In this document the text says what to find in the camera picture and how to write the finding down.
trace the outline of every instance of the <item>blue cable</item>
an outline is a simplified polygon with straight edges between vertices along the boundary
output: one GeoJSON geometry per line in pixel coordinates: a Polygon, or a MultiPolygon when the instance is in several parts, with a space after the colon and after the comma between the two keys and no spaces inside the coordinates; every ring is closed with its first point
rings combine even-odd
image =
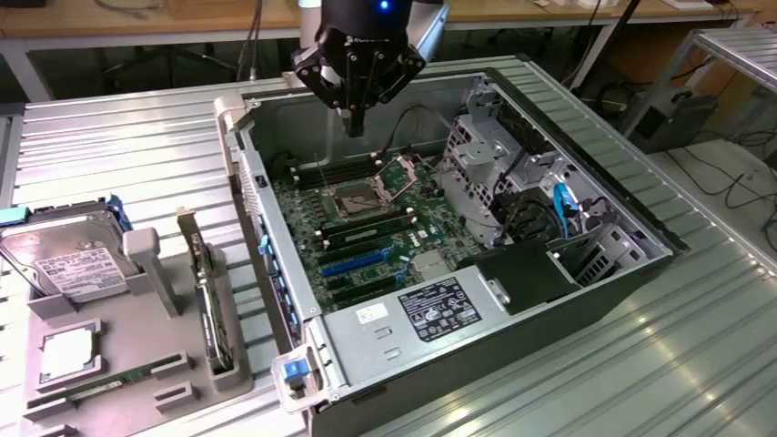
{"type": "Polygon", "coordinates": [[[559,219],[561,219],[561,224],[564,226],[564,238],[568,239],[569,227],[567,226],[567,217],[564,216],[564,206],[569,206],[575,210],[579,209],[579,205],[575,203],[567,184],[559,183],[553,186],[553,208],[556,209],[556,214],[559,215],[559,219]]]}

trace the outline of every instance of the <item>blue pcie slot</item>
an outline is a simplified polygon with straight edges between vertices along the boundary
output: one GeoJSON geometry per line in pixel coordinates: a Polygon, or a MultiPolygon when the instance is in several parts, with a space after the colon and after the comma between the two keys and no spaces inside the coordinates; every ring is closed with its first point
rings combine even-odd
{"type": "Polygon", "coordinates": [[[379,262],[384,262],[390,258],[392,250],[394,246],[391,248],[382,249],[380,252],[378,253],[374,253],[371,255],[363,255],[350,261],[334,264],[332,266],[322,269],[320,274],[324,278],[330,278],[355,269],[360,269],[362,267],[367,267],[374,264],[378,264],[379,262]]]}

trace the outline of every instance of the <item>motherboard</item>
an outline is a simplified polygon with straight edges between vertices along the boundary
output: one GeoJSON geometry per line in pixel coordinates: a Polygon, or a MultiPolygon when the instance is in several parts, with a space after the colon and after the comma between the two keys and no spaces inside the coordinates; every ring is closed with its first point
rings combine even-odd
{"type": "Polygon", "coordinates": [[[298,171],[274,182],[324,313],[435,279],[483,251],[416,155],[298,171]]]}

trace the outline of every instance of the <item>metal shelf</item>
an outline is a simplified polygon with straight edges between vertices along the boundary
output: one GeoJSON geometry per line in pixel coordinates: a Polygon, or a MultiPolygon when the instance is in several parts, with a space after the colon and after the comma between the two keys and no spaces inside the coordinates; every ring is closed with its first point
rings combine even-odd
{"type": "Polygon", "coordinates": [[[656,95],[668,86],[693,47],[699,47],[716,59],[724,61],[777,94],[777,29],[753,27],[695,30],[675,51],[669,65],[664,68],[648,92],[648,98],[644,99],[639,108],[629,110],[620,126],[624,136],[628,137],[635,132],[656,95]]]}
{"type": "Polygon", "coordinates": [[[777,31],[765,27],[701,30],[693,42],[777,92],[777,31]]]}

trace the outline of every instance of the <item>circuit board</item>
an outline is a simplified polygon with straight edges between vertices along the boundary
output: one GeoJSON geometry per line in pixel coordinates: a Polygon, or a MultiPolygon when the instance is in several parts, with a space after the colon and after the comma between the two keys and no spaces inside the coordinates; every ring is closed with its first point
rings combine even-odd
{"type": "Polygon", "coordinates": [[[436,170],[422,161],[412,167],[416,181],[410,188],[406,188],[410,182],[407,168],[387,165],[380,172],[384,192],[388,195],[402,193],[391,202],[376,195],[372,177],[307,190],[298,189],[290,179],[274,182],[280,209],[324,313],[454,271],[464,258],[483,251],[446,201],[435,181],[436,170]],[[356,245],[358,250],[359,246],[366,245],[370,250],[339,257],[334,262],[322,262],[332,253],[336,255],[351,248],[327,250],[318,230],[336,229],[348,223],[380,219],[391,214],[403,216],[410,208],[414,211],[412,222],[408,220],[400,228],[383,230],[380,234],[376,233],[378,228],[371,228],[375,237],[356,245]],[[378,262],[336,273],[338,266],[359,262],[371,254],[374,260],[379,259],[378,262]]]}

